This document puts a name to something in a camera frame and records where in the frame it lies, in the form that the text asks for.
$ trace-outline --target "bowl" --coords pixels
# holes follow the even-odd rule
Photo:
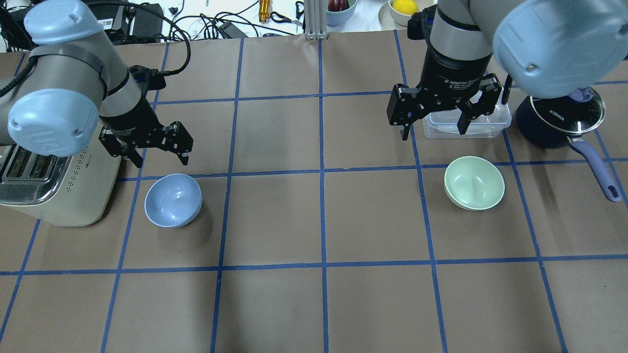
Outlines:
[[[428,8],[434,4],[436,4],[436,0],[413,0],[416,4],[416,7],[419,8],[417,12],[421,12],[424,8]],[[393,3],[395,0],[388,0],[388,11],[391,14],[392,20],[401,26],[408,26],[408,21],[412,17],[408,14],[400,13],[399,11],[393,8]]]
[[[505,189],[502,173],[480,157],[460,157],[445,170],[445,193],[465,210],[487,210],[497,205]]]
[[[154,224],[164,228],[190,223],[203,203],[200,187],[186,174],[171,174],[157,180],[148,189],[144,212]]]
[[[342,11],[325,10],[325,13],[327,14],[326,18],[327,18],[328,26],[340,26],[341,24],[347,22],[349,18],[351,18],[351,16],[355,12],[355,5],[357,4],[357,0],[348,0],[348,1],[349,1],[349,8],[346,10],[342,10]],[[326,4],[329,1],[322,0],[321,2],[323,4]]]

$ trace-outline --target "light blue joint cap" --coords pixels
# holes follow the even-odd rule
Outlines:
[[[103,30],[87,5],[79,0],[44,1],[28,11],[24,27],[39,45],[65,43]]]
[[[562,97],[624,59],[628,9],[621,0],[528,0],[497,27],[493,50],[525,93]]]
[[[43,89],[13,104],[7,128],[13,141],[31,152],[69,157],[87,147],[98,119],[98,108],[86,96]]]

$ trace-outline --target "clear plastic container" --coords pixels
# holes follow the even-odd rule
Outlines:
[[[423,131],[427,138],[494,138],[510,126],[512,116],[508,105],[497,104],[493,114],[482,115],[471,122],[467,133],[458,132],[460,110],[433,112],[423,119]]]

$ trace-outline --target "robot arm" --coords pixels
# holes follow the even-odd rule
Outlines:
[[[393,87],[390,125],[404,127],[431,112],[460,109],[460,134],[492,114],[501,94],[491,59],[539,98],[568,95],[610,72],[628,52],[628,9],[621,0],[439,0],[415,14],[408,37],[428,51],[416,88]],[[477,103],[470,101],[478,91]]]
[[[140,167],[136,148],[157,147],[187,164],[192,137],[178,121],[162,125],[145,98],[149,89],[165,87],[163,76],[127,68],[83,2],[43,2],[24,25],[40,46],[24,77],[0,93],[0,145],[71,156],[87,146],[100,118],[105,127],[99,139],[110,155]]]

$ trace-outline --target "light green bowl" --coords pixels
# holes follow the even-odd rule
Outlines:
[[[445,170],[445,193],[465,210],[487,210],[497,205],[505,189],[502,174],[483,158],[460,157]]]

